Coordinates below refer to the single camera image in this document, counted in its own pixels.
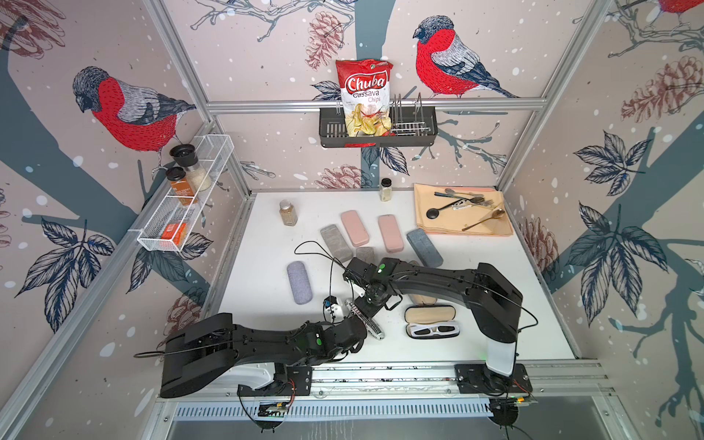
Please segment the patterned case with sunglasses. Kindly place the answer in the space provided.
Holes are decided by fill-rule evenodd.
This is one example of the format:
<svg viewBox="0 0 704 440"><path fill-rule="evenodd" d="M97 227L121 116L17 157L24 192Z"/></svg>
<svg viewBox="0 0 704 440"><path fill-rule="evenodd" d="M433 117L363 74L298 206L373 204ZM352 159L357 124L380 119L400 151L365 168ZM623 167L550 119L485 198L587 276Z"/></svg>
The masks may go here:
<svg viewBox="0 0 704 440"><path fill-rule="evenodd" d="M345 304L350 313L352 313L352 315L355 315L355 317L357 317L361 322L363 322L363 325L366 327L366 330L369 335L371 335L377 340L385 339L385 333L381 329L380 325L373 318L366 317L366 315L364 315L364 313L359 310L359 308L351 299L346 300Z"/></svg>

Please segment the pink glasses case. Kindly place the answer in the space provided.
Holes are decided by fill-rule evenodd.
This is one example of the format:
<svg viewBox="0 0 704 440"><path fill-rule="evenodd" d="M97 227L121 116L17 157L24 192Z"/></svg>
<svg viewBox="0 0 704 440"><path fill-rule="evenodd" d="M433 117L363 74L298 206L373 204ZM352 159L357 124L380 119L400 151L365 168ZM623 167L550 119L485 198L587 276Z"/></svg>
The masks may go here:
<svg viewBox="0 0 704 440"><path fill-rule="evenodd" d="M341 214L341 221L348 234L351 244L354 248L360 248L370 242L370 235L364 227L359 213L355 210L349 210Z"/></svg>
<svg viewBox="0 0 704 440"><path fill-rule="evenodd" d="M403 251L404 242L398 221L393 214L385 214L378 219L384 247L388 253Z"/></svg>

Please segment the brown case with sunglasses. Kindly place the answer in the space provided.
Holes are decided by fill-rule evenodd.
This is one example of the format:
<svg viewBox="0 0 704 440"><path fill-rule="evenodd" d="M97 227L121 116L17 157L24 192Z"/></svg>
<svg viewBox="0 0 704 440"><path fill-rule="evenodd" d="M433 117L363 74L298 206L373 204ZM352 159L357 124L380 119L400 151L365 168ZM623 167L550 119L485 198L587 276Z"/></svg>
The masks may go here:
<svg viewBox="0 0 704 440"><path fill-rule="evenodd" d="M313 300L314 294L307 269L302 261L287 266L287 275L295 304L304 305Z"/></svg>

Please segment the grey teal glasses case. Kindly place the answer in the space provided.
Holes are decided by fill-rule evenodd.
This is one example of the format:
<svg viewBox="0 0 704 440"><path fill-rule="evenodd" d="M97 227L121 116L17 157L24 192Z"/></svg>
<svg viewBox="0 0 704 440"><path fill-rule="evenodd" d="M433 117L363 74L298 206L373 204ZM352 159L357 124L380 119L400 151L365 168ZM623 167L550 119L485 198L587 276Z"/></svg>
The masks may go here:
<svg viewBox="0 0 704 440"><path fill-rule="evenodd" d="M436 269L443 265L444 259L423 229L417 228L408 232L406 238L425 267Z"/></svg>

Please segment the black case with glasses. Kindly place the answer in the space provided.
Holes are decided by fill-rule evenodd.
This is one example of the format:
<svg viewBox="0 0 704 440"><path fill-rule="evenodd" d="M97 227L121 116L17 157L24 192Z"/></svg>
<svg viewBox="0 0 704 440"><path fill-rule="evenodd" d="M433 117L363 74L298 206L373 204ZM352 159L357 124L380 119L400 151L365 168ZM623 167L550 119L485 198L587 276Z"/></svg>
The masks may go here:
<svg viewBox="0 0 704 440"><path fill-rule="evenodd" d="M413 306L406 309L407 336L418 340L447 339L460 334L456 309L450 305Z"/></svg>

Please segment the beige case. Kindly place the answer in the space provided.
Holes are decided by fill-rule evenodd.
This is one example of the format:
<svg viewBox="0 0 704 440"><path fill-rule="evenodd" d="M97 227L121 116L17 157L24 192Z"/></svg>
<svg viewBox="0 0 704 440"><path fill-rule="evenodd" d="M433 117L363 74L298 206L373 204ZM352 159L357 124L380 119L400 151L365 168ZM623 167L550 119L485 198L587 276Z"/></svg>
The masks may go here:
<svg viewBox="0 0 704 440"><path fill-rule="evenodd" d="M437 302L436 298L419 294L410 294L409 298L415 306L433 306Z"/></svg>

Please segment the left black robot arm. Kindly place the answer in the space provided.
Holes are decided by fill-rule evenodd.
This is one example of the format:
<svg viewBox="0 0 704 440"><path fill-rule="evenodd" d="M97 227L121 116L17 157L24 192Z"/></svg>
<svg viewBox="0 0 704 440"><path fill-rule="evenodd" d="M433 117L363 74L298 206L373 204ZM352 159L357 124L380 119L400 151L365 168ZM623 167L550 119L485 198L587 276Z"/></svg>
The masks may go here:
<svg viewBox="0 0 704 440"><path fill-rule="evenodd" d="M181 398L205 388L233 367L274 363L313 367L350 352L367 330L357 317L338 324L307 322L289 331L250 329L218 313L166 339L159 395Z"/></svg>

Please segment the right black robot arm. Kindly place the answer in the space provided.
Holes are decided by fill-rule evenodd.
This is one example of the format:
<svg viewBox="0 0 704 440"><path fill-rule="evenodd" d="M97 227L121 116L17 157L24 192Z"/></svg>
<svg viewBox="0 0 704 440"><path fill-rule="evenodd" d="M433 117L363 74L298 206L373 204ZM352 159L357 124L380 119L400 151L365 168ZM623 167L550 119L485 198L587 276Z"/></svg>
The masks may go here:
<svg viewBox="0 0 704 440"><path fill-rule="evenodd" d="M487 338L487 357L478 370L475 392L500 397L511 392L524 297L489 263L475 269L438 269L384 258L377 266L352 258L343 278L364 290L357 308L368 318L394 296L419 294L469 309Z"/></svg>

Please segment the black ladle spoon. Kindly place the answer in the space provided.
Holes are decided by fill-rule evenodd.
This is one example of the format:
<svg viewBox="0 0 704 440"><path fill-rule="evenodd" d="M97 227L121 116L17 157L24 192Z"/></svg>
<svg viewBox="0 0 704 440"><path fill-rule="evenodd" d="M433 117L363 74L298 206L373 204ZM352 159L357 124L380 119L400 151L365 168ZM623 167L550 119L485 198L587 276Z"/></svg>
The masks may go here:
<svg viewBox="0 0 704 440"><path fill-rule="evenodd" d="M426 211L425 216L428 219L436 219L440 215L440 213L444 210L447 210L449 208L461 208L461 207L467 207L467 206L474 206L474 205L481 205L485 203L486 200L484 197L481 196L475 196L472 198L460 198L452 203L449 203L448 205L445 205L440 208L430 208Z"/></svg>

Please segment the small jar at back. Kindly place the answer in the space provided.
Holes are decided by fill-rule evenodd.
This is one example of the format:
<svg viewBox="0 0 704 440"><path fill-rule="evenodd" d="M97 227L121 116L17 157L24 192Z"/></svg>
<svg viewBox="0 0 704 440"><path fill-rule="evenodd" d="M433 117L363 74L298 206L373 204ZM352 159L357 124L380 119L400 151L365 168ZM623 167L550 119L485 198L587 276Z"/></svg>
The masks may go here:
<svg viewBox="0 0 704 440"><path fill-rule="evenodd" d="M386 203L392 200L392 179L383 178L379 183L379 199Z"/></svg>

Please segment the iridescent cutlery piece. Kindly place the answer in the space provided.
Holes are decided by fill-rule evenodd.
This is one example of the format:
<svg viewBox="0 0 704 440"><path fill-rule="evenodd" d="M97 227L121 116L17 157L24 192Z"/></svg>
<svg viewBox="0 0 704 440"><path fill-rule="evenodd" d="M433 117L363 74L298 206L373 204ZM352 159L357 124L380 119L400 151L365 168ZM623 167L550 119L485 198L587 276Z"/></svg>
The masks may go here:
<svg viewBox="0 0 704 440"><path fill-rule="evenodd" d="M474 192L454 192L451 191L449 188L445 189L445 192L434 192L434 195L437 197L450 197L460 199L485 198L483 194L474 194Z"/></svg>

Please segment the silver spoon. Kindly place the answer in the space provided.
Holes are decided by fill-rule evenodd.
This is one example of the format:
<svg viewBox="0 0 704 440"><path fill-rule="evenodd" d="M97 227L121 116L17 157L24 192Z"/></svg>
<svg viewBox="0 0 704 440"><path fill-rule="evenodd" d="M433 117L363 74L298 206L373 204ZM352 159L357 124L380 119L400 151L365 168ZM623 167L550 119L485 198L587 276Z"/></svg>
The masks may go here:
<svg viewBox="0 0 704 440"><path fill-rule="evenodd" d="M454 189L451 188L446 188L445 193L449 195L454 195L454 196L460 196L460 197L476 197L476 196L481 196L481 194L477 194L476 192L458 192Z"/></svg>

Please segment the brown spice jar on table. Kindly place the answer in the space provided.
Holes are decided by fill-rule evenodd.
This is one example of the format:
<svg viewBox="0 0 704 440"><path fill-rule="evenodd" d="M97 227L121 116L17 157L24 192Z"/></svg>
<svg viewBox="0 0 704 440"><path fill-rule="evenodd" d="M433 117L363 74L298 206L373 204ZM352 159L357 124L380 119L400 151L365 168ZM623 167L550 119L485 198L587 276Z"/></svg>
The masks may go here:
<svg viewBox="0 0 704 440"><path fill-rule="evenodd" d="M293 203L288 200L280 201L280 217L287 227L294 227L298 222L298 214Z"/></svg>

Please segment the gold spoon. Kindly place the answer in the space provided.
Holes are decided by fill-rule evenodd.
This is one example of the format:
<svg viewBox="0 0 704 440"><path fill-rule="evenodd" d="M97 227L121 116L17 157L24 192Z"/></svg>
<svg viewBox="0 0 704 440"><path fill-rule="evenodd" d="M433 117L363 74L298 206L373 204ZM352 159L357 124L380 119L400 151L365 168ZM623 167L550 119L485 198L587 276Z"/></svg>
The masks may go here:
<svg viewBox="0 0 704 440"><path fill-rule="evenodd" d="M484 216L481 220L478 220L478 222L473 223L471 225L467 225L466 227L463 227L462 232L469 231L469 230L473 229L474 227L477 227L479 225L482 225L483 223L486 223L487 221L500 219L505 214L506 214L506 212L502 208L492 210L489 214L487 214L487 216Z"/></svg>

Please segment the small orange box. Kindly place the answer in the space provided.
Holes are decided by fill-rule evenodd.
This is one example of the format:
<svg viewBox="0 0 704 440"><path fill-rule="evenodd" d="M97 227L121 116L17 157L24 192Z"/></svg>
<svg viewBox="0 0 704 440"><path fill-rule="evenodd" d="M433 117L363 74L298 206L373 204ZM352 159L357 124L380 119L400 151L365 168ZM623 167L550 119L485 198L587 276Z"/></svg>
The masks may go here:
<svg viewBox="0 0 704 440"><path fill-rule="evenodd" d="M172 242L174 245L179 247L179 245L181 245L181 243L183 243L183 240L185 240L185 238L187 237L187 233L187 223L171 223L166 225L159 238L168 242Z"/></svg>

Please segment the red Chuba chips bag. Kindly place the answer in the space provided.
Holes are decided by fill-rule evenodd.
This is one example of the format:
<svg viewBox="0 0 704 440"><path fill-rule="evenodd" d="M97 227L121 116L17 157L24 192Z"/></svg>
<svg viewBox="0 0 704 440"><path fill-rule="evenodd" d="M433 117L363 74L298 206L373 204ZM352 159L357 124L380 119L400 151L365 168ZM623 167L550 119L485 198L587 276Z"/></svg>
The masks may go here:
<svg viewBox="0 0 704 440"><path fill-rule="evenodd" d="M348 137L389 135L393 65L386 60L337 60L335 67Z"/></svg>

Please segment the orange spice jar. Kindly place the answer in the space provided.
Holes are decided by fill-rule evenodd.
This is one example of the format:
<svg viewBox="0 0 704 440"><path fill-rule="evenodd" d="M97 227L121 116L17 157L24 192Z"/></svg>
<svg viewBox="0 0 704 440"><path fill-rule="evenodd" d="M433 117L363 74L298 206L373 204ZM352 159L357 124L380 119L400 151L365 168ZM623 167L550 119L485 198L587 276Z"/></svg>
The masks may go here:
<svg viewBox="0 0 704 440"><path fill-rule="evenodd" d="M184 206L192 205L198 201L196 191L186 178L186 171L182 167L172 167L165 172L166 179L172 187L172 195Z"/></svg>

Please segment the black lid salt grinder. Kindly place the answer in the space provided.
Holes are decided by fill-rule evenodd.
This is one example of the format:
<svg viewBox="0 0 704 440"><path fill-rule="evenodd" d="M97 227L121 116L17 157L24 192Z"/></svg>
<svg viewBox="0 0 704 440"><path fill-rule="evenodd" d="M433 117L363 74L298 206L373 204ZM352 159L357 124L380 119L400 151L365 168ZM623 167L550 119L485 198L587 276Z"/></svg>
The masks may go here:
<svg viewBox="0 0 704 440"><path fill-rule="evenodd" d="M170 155L176 164L183 168L187 182L194 191L203 192L212 186L213 182L208 169L201 165L194 145L181 144L175 146L170 149Z"/></svg>

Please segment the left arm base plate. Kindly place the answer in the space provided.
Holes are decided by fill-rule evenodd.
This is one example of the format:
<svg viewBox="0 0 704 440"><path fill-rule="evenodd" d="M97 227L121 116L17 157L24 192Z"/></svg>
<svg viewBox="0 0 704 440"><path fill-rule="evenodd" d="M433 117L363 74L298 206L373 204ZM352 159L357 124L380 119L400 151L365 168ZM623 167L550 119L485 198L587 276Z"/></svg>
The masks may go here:
<svg viewBox="0 0 704 440"><path fill-rule="evenodd" d="M254 390L247 385L238 386L241 397L291 397L309 396L312 386L312 367L288 367L275 364L273 381Z"/></svg>

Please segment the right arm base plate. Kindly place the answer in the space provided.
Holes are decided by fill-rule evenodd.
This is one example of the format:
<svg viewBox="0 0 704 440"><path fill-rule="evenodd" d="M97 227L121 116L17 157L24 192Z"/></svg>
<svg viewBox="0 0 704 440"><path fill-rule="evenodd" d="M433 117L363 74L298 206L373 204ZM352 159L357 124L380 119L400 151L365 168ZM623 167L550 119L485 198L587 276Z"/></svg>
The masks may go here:
<svg viewBox="0 0 704 440"><path fill-rule="evenodd" d="M480 363L456 364L454 372L461 394L501 397L504 394L533 393L533 386L523 364L515 364L511 376L502 376Z"/></svg>

